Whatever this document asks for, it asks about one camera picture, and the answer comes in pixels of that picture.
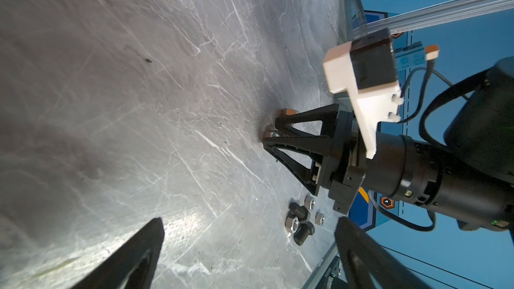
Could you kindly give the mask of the large silver hex nut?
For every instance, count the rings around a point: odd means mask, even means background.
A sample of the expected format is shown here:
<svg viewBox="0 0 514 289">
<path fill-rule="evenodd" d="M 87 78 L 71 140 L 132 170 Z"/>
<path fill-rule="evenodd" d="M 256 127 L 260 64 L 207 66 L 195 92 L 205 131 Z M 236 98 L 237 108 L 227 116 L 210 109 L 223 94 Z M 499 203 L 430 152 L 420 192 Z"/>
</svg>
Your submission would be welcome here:
<svg viewBox="0 0 514 289">
<path fill-rule="evenodd" d="M 263 133 L 262 139 L 271 139 L 281 137 L 280 131 L 272 124 L 268 125 Z"/>
</svg>

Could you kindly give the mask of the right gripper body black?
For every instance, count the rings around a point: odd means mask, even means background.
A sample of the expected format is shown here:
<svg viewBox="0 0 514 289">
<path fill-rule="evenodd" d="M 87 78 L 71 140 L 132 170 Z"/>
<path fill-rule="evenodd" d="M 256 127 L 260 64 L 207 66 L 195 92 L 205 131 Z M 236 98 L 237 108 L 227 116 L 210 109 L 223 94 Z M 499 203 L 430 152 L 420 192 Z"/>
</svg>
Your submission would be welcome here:
<svg viewBox="0 0 514 289">
<path fill-rule="evenodd" d="M 317 189 L 329 191 L 334 201 L 333 209 L 347 215 L 355 201 L 362 181 L 353 176 L 366 163 L 365 145 L 362 141 L 356 116 L 341 111 L 338 104 L 314 109 L 315 120 L 322 122 L 321 137 L 327 137 L 328 146 L 322 150 L 328 154 L 313 161 L 312 182 Z"/>
</svg>

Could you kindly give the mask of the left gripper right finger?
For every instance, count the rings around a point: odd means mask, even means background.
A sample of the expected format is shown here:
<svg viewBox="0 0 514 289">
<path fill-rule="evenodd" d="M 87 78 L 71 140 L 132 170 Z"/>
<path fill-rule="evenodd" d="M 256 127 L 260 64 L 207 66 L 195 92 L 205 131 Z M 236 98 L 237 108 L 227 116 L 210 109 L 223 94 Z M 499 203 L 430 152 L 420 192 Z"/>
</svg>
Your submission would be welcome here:
<svg viewBox="0 0 514 289">
<path fill-rule="evenodd" d="M 349 288 L 428 288 L 347 217 L 335 230 L 341 263 Z"/>
</svg>

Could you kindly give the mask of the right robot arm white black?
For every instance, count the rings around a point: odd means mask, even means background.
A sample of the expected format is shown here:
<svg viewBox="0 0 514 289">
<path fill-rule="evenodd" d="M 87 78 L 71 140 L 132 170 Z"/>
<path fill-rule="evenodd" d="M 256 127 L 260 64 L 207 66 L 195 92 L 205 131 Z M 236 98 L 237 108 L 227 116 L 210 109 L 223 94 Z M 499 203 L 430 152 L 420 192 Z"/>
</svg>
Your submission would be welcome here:
<svg viewBox="0 0 514 289">
<path fill-rule="evenodd" d="M 513 59 L 449 87 L 420 117 L 420 140 L 377 134 L 365 156 L 337 104 L 283 114 L 262 144 L 313 195 L 348 214 L 360 189 L 455 218 L 463 231 L 513 229 Z"/>
</svg>

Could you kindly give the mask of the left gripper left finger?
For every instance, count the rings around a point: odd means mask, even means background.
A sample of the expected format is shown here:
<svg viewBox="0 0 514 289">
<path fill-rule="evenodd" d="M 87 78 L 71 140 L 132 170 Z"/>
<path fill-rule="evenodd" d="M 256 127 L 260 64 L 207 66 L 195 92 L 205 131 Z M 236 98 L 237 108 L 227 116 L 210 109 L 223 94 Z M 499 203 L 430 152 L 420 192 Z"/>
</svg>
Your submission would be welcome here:
<svg viewBox="0 0 514 289">
<path fill-rule="evenodd" d="M 163 220 L 154 218 L 75 288 L 150 288 L 161 253 Z"/>
</svg>

